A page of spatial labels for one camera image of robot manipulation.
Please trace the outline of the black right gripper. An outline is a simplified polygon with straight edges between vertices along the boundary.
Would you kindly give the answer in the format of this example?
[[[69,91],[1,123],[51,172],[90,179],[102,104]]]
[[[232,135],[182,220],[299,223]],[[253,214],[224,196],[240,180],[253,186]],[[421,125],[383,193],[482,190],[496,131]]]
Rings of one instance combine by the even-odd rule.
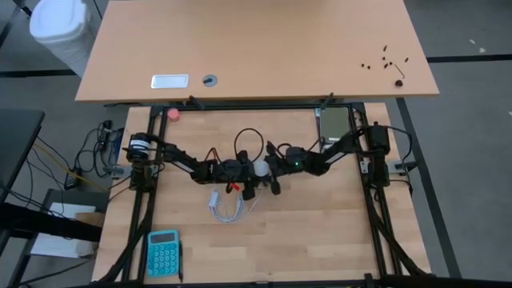
[[[263,176],[262,181],[270,184],[273,195],[280,195],[281,186],[278,177],[303,172],[306,150],[286,142],[277,146],[268,142],[266,152],[267,156],[264,160],[268,164],[270,175]]]

